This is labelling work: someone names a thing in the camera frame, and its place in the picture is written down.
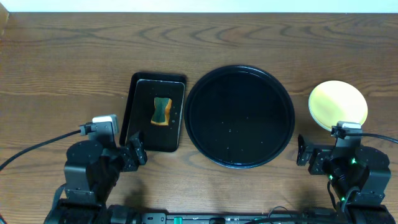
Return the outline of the black round tray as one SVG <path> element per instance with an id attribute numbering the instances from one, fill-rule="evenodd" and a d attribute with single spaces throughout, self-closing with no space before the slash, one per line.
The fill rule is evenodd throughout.
<path id="1" fill-rule="evenodd" d="M 249 169 L 276 158 L 295 127 L 292 100 L 276 77 L 247 65 L 210 71 L 191 89 L 185 127 L 193 145 L 225 167 Z"/>

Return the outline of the orange green scrub sponge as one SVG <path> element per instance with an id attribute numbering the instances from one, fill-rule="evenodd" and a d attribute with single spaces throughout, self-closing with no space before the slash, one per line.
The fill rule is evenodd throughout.
<path id="1" fill-rule="evenodd" d="M 150 123 L 156 126 L 168 126 L 172 100 L 170 98 L 154 98 L 154 114 Z"/>

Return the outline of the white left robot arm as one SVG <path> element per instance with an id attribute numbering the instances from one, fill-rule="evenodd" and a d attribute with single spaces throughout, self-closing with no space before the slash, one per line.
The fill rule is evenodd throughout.
<path id="1" fill-rule="evenodd" d="M 54 195 L 45 223 L 142 223 L 142 215 L 124 205 L 106 205 L 120 173 L 134 172 L 147 162 L 141 132 L 116 147 L 112 134 L 70 146 L 64 166 L 66 183 Z"/>

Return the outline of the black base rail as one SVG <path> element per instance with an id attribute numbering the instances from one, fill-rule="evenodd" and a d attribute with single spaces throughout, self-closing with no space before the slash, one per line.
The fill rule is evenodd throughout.
<path id="1" fill-rule="evenodd" d="M 339 223 L 331 212 L 311 214 L 290 212 L 281 207 L 269 213 L 168 213 L 162 210 L 140 212 L 132 207 L 109 207 L 110 224 L 245 224 L 245 223 Z"/>

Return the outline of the black rectangular tray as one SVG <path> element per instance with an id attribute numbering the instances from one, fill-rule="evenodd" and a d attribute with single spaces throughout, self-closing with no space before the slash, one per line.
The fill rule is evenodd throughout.
<path id="1" fill-rule="evenodd" d="M 182 125 L 186 83 L 184 75 L 135 73 L 131 78 L 119 144 L 125 146 L 133 134 L 140 132 L 145 150 L 176 151 Z M 156 98 L 171 100 L 167 125 L 151 122 Z"/>

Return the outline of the yellow plate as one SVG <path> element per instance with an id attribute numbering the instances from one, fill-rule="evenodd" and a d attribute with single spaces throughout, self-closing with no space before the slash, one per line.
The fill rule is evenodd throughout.
<path id="1" fill-rule="evenodd" d="M 328 131 L 339 121 L 364 124 L 368 117 L 361 92 L 338 80 L 317 85 L 308 97 L 308 109 L 315 122 Z"/>

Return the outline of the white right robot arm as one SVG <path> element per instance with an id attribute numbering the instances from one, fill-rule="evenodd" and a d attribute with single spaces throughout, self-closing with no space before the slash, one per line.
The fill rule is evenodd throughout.
<path id="1" fill-rule="evenodd" d="M 337 138 L 334 145 L 316 145 L 298 136 L 297 165 L 311 175 L 328 178 L 328 192 L 345 223 L 395 223 L 382 201 L 392 176 L 387 154 L 361 145 L 359 136 Z"/>

